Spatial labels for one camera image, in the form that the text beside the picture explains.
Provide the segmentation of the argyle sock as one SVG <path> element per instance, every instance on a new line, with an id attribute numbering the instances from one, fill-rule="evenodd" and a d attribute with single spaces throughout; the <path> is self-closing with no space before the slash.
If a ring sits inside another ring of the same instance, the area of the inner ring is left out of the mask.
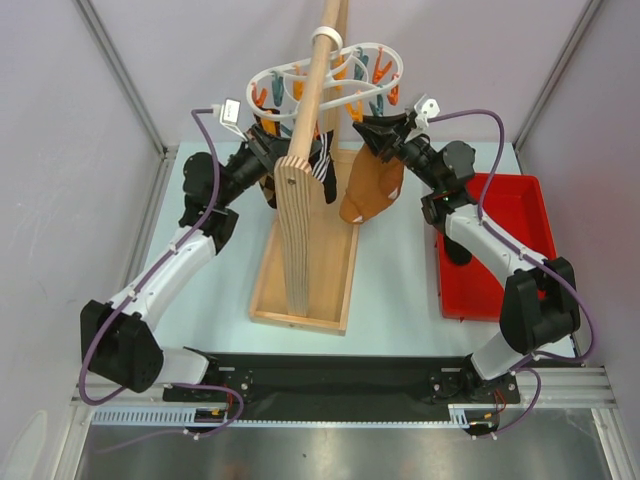
<path id="1" fill-rule="evenodd" d="M 259 124 L 267 133 L 280 136 L 281 125 L 279 122 L 254 115 L 255 122 Z M 275 190 L 275 180 L 272 174 L 268 173 L 259 180 L 259 186 L 269 207 L 277 208 L 277 198 Z"/>

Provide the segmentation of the brown orange sock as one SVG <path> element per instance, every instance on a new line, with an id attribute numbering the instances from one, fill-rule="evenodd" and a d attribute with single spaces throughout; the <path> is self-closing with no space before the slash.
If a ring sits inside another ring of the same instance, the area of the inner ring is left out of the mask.
<path id="1" fill-rule="evenodd" d="M 353 162 L 340 218 L 348 224 L 362 224 L 388 209 L 401 194 L 404 170 L 396 158 L 382 162 L 363 145 Z"/>

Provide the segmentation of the black striped sock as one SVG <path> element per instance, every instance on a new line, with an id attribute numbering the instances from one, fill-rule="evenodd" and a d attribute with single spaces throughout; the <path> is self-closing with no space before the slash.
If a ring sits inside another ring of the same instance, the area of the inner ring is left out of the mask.
<path id="1" fill-rule="evenodd" d="M 456 266 L 468 265 L 473 259 L 472 253 L 463 245 L 452 240 L 448 236 L 444 236 L 444 251 L 451 263 Z"/>
<path id="2" fill-rule="evenodd" d="M 337 177 L 331 147 L 334 131 L 322 133 L 313 141 L 309 164 L 313 177 L 322 183 L 324 199 L 332 204 L 337 198 Z"/>

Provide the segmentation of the white round clip hanger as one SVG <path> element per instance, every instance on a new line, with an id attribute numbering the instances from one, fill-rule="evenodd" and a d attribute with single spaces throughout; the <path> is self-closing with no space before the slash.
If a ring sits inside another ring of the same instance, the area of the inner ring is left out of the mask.
<path id="1" fill-rule="evenodd" d="M 360 121 L 366 115 L 381 117 L 387 106 L 398 104 L 404 63 L 394 49 L 377 42 L 346 46 L 337 30 L 328 26 L 317 28 L 312 38 L 331 42 L 320 112 L 344 107 Z M 311 67 L 312 59 L 305 58 L 255 74 L 246 87 L 246 101 L 254 114 L 276 122 L 296 119 Z"/>

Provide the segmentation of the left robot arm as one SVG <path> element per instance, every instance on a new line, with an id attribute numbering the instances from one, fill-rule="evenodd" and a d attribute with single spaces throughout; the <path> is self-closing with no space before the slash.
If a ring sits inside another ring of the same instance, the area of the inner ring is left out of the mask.
<path id="1" fill-rule="evenodd" d="M 84 373 L 136 393 L 155 383 L 185 384 L 199 400 L 218 393 L 220 376 L 209 369 L 206 354 L 163 347 L 154 330 L 178 293 L 230 240 L 238 220 L 230 204 L 273 172 L 289 143 L 254 125 L 227 163 L 207 151 L 185 161 L 184 213 L 169 245 L 109 301 L 91 300 L 81 311 Z"/>

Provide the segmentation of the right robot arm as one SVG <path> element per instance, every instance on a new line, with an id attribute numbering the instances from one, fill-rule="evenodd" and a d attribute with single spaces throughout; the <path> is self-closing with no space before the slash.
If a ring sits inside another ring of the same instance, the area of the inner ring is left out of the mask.
<path id="1" fill-rule="evenodd" d="M 430 188 L 422 213 L 449 242 L 452 260 L 478 260 L 503 288 L 498 333 L 461 366 L 463 393 L 484 401 L 497 381 L 580 328 L 574 269 L 562 257 L 529 249 L 495 222 L 468 190 L 475 149 L 455 140 L 435 150 L 420 119 L 417 113 L 366 116 L 353 127 L 376 158 L 399 161 Z"/>

